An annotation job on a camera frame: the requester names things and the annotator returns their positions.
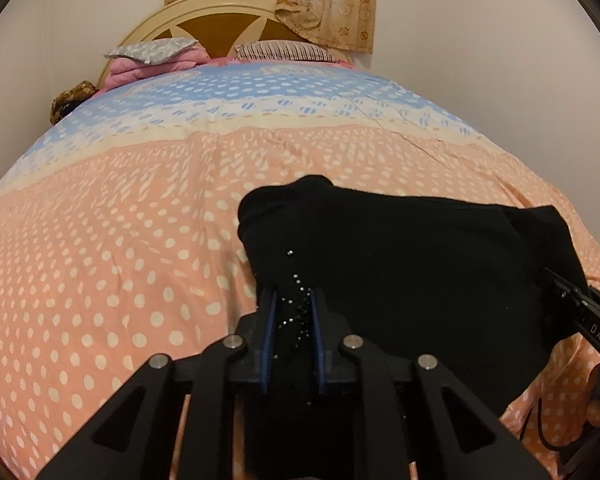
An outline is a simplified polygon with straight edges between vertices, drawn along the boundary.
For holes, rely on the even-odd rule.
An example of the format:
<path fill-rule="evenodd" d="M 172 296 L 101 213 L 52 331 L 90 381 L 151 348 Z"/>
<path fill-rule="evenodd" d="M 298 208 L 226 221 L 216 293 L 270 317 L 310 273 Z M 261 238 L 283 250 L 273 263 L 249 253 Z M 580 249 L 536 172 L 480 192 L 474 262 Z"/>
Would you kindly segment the black pants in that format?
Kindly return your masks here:
<path fill-rule="evenodd" d="M 498 421 L 579 333 L 550 272 L 588 283 L 552 206 L 380 195 L 306 176 L 249 192 L 237 217 L 258 301 L 276 297 L 263 376 L 244 397 L 246 466 L 259 479 L 314 478 L 314 292 L 389 356 L 437 358 Z"/>

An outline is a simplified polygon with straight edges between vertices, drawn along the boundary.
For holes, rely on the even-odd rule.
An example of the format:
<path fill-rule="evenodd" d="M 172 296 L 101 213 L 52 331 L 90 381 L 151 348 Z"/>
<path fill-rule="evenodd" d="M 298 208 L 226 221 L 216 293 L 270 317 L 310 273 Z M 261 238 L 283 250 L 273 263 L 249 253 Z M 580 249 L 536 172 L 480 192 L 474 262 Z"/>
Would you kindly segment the peach polka dot bedspread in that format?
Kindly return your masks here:
<path fill-rule="evenodd" d="M 34 478 L 152 354 L 195 354 L 254 309 L 238 204 L 307 174 L 553 205 L 600 290 L 600 244 L 568 198 L 391 80 L 219 60 L 128 84 L 50 128 L 0 181 L 0 456 L 16 478 Z"/>

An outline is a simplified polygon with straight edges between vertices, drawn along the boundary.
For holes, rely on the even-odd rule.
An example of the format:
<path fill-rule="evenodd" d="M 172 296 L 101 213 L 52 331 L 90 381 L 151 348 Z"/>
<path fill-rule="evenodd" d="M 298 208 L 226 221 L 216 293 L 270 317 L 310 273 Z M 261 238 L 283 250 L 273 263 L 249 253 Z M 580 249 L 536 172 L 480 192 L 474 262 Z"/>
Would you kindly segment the brown stuffed bundle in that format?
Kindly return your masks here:
<path fill-rule="evenodd" d="M 58 124 L 62 118 L 72 113 L 78 106 L 91 99 L 97 88 L 89 81 L 82 81 L 73 88 L 61 92 L 50 106 L 50 124 Z"/>

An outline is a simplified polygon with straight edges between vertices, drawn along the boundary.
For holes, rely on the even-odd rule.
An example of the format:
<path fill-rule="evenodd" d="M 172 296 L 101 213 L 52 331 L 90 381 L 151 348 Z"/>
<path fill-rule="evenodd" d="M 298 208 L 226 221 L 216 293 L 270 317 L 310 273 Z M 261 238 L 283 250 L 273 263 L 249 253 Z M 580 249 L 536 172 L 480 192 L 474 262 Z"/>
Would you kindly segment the pink folded blanket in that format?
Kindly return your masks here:
<path fill-rule="evenodd" d="M 155 65 L 148 65 L 132 58 L 115 58 L 106 71 L 104 81 L 98 87 L 98 94 L 106 93 L 127 84 L 165 74 L 192 70 L 195 67 L 210 65 L 215 67 L 238 63 L 237 58 L 212 58 L 204 48 L 190 48 Z"/>

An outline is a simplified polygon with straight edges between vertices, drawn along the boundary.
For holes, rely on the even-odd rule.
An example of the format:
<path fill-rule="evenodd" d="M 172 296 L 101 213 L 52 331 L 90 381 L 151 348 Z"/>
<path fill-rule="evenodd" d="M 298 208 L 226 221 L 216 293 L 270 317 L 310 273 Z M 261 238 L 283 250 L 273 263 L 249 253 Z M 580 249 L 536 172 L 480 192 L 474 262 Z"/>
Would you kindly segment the grey patterned pillow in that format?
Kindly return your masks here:
<path fill-rule="evenodd" d="M 161 38 L 117 47 L 106 53 L 105 58 L 127 58 L 144 65 L 157 65 L 193 49 L 197 44 L 199 41 L 195 38 Z"/>

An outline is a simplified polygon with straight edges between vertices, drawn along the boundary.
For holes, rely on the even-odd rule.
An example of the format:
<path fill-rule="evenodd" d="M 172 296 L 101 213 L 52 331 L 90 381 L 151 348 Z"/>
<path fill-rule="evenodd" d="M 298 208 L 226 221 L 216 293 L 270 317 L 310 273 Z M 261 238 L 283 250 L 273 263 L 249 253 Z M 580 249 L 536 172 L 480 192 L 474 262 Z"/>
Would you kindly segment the striped pillow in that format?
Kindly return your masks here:
<path fill-rule="evenodd" d="M 240 60 L 273 60 L 294 62 L 338 63 L 329 50 L 291 40 L 262 40 L 240 44 L 235 47 L 235 58 Z"/>

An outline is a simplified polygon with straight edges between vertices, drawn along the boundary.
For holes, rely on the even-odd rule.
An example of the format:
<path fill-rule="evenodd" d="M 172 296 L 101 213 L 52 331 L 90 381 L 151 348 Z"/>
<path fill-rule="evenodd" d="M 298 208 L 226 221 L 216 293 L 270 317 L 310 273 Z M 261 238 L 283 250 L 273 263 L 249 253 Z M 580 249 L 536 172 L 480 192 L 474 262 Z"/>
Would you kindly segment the cream wooden headboard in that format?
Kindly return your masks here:
<path fill-rule="evenodd" d="M 152 14 L 122 40 L 122 46 L 161 38 L 195 38 L 212 58 L 235 57 L 235 47 L 262 40 L 309 42 L 284 25 L 276 15 L 277 0 L 178 0 Z M 338 63 L 240 60 L 239 62 L 294 62 L 351 68 L 342 51 L 322 47 Z"/>

